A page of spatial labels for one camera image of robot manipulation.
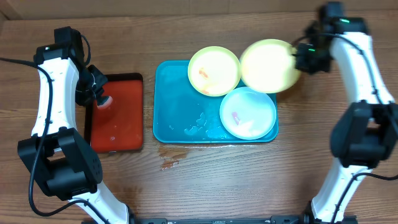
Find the cable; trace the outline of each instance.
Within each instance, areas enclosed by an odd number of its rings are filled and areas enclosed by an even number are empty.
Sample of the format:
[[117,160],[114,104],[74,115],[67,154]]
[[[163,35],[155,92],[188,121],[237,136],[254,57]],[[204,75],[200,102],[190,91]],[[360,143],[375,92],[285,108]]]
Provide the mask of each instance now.
[[35,176],[35,172],[36,172],[36,166],[37,166],[37,161],[39,160],[39,156],[43,153],[43,144],[44,144],[44,139],[47,135],[47,132],[49,130],[49,126],[51,123],[50,117],[51,117],[51,108],[52,108],[52,98],[53,98],[53,88],[52,88],[52,79],[50,77],[50,75],[41,67],[37,66],[34,62],[29,62],[29,61],[25,61],[25,60],[16,60],[16,59],[9,59],[9,58],[2,58],[0,57],[0,60],[5,61],[5,62],[11,62],[11,63],[16,63],[16,64],[20,64],[20,65],[26,65],[32,68],[36,68],[38,70],[40,70],[45,77],[47,78],[47,83],[49,84],[49,104],[47,106],[47,115],[46,115],[46,119],[45,119],[45,124],[44,124],[44,131],[43,131],[43,135],[40,138],[40,142],[39,145],[37,147],[37,152],[35,155],[35,159],[33,161],[33,166],[32,166],[32,170],[30,172],[30,179],[29,179],[29,193],[28,193],[28,199],[29,199],[29,205],[31,207],[31,209],[33,210],[34,213],[42,216],[42,217],[49,217],[52,216],[54,214],[57,214],[63,210],[65,210],[66,208],[76,204],[76,203],[84,203],[85,206],[88,206],[89,208],[92,209],[92,211],[106,224],[109,224],[109,221],[107,221],[100,213],[99,211],[97,211],[97,209],[91,204],[89,203],[89,201],[87,200],[75,200],[72,202],[67,203],[66,205],[52,211],[52,212],[41,212],[37,209],[37,207],[35,206],[35,203],[33,201],[33,186],[34,186],[34,176]]
[[91,60],[91,49],[90,49],[90,44],[88,43],[87,38],[84,35],[81,35],[81,37],[85,40],[86,44],[87,44],[87,51],[88,51],[88,55],[87,55],[87,60],[85,61],[85,65],[87,66],[90,63]]
[[[362,57],[363,57],[363,59],[364,59],[364,61],[365,61],[366,67],[367,67],[367,69],[368,69],[368,71],[369,71],[369,77],[370,77],[370,79],[371,79],[371,85],[372,85],[372,89],[373,89],[372,94],[376,96],[377,102],[378,102],[379,104],[383,105],[383,102],[382,102],[382,100],[381,100],[381,98],[380,98],[380,96],[379,96],[379,90],[376,88],[376,78],[374,77],[374,74],[373,74],[373,71],[372,71],[372,66],[371,66],[371,64],[370,64],[370,61],[369,61],[368,57],[366,56],[366,54],[364,53],[364,50],[361,49],[361,48],[360,48],[358,45],[356,45],[354,42],[350,41],[349,39],[347,39],[347,38],[345,38],[345,37],[343,37],[343,36],[341,36],[341,35],[336,35],[336,34],[323,34],[323,33],[321,33],[321,34],[312,34],[312,35],[306,35],[306,36],[300,37],[300,38],[298,38],[297,40],[295,40],[295,41],[292,42],[292,47],[296,46],[301,40],[309,39],[309,38],[311,38],[311,37],[316,37],[316,36],[324,36],[324,37],[339,38],[339,39],[344,40],[347,44],[350,44],[350,46],[354,47],[356,50],[358,50],[359,54],[362,55]],[[394,131],[396,132],[396,134],[398,134],[398,125],[397,125],[395,119],[392,117],[392,115],[391,115],[390,112],[388,111],[387,107],[384,107],[384,109],[385,109],[386,114],[387,114],[387,116],[388,116],[388,118],[389,118],[389,120],[390,120],[390,122],[391,122],[391,124],[392,124],[392,127],[394,128]],[[365,173],[365,172],[358,173],[358,174],[354,175],[354,176],[351,178],[351,180],[349,181],[347,187],[344,189],[344,192],[343,192],[343,194],[341,195],[341,197],[340,197],[338,203],[336,204],[336,209],[335,209],[335,212],[333,213],[333,216],[332,216],[332,219],[331,219],[331,222],[330,222],[331,224],[334,224],[334,223],[335,223],[335,220],[336,220],[336,217],[337,217],[337,212],[339,211],[340,206],[341,206],[341,204],[343,203],[343,200],[344,200],[344,198],[345,198],[345,196],[346,196],[346,194],[347,194],[349,188],[351,187],[352,183],[353,183],[358,177],[363,176],[363,175],[365,175],[365,176],[370,176],[370,177],[374,177],[374,178],[381,179],[381,180],[398,180],[398,175],[393,176],[393,177],[384,177],[384,176],[381,176],[381,175],[370,174],[370,173]]]

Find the pale yellow plate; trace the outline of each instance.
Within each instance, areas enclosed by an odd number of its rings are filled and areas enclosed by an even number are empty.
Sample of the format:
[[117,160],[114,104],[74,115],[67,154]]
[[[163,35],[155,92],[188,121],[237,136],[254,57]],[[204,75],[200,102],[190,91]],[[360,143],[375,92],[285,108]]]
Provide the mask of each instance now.
[[231,92],[241,79],[238,58],[224,47],[205,47],[189,61],[191,85],[206,96],[223,96]]
[[282,40],[260,40],[241,56],[242,81],[261,93],[278,93],[290,88],[300,77],[295,69],[291,45]]

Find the wood grain surface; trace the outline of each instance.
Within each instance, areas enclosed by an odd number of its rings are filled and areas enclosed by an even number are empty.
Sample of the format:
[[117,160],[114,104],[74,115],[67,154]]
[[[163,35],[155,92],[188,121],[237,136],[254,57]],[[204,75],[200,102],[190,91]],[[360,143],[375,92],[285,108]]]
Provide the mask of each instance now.
[[[366,18],[384,81],[398,96],[398,11],[357,11]],[[103,73],[139,72],[144,77],[144,148],[139,153],[101,154],[104,182],[138,217],[242,218],[298,214],[319,191],[331,164],[329,135],[347,107],[337,67],[331,73],[303,74],[277,95],[279,135],[268,144],[173,145],[152,134],[155,70],[164,60],[189,59],[197,50],[219,45],[241,55],[261,39],[293,41],[313,13],[223,16],[118,17],[52,21],[5,21],[0,57],[32,60],[38,46],[53,43],[53,30],[72,26],[86,35],[92,64]],[[17,142],[29,138],[39,100],[37,71],[0,62],[0,222],[79,223],[78,207],[48,218],[27,201],[29,172]],[[77,108],[83,133],[84,109]],[[374,171],[394,175],[398,153]],[[348,206],[360,223],[397,223],[397,182],[367,178]],[[65,202],[35,187],[43,211]]]

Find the blue tray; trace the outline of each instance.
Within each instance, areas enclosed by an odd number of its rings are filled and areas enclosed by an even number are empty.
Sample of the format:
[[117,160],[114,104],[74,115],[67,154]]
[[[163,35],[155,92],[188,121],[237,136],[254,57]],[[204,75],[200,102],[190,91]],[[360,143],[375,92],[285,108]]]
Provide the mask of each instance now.
[[[278,117],[272,130],[256,140],[242,140],[225,130],[220,120],[223,96],[197,92],[188,79],[189,60],[169,60],[156,70],[154,136],[164,143],[269,142],[278,135]],[[275,104],[276,95],[268,94]]]

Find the wooden tabletop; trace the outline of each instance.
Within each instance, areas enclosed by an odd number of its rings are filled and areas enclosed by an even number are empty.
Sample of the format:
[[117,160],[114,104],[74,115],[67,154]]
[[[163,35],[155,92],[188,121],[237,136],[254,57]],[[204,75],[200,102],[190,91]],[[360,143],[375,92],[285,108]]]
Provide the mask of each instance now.
[[[374,54],[384,81],[398,97],[398,11],[348,12],[368,21]],[[155,70],[165,60],[188,60],[209,45],[241,55],[261,39],[293,41],[314,13],[223,16],[118,17],[51,21],[6,21],[0,57],[32,60],[39,46],[52,44],[53,30],[71,26],[86,35],[91,63],[103,73],[139,72],[144,77],[144,148],[139,153],[101,154],[104,182],[141,218],[242,218],[298,214],[319,191],[332,160],[329,135],[347,107],[336,65],[331,73],[303,74],[277,95],[279,135],[268,144],[162,144],[152,134]],[[48,218],[34,214],[27,200],[29,172],[17,142],[30,137],[37,116],[37,71],[0,62],[0,222],[79,223],[78,207]],[[83,133],[84,108],[76,109]],[[395,175],[398,152],[374,173]],[[366,178],[346,210],[360,223],[397,223],[398,181]],[[65,202],[43,195],[43,211]]]

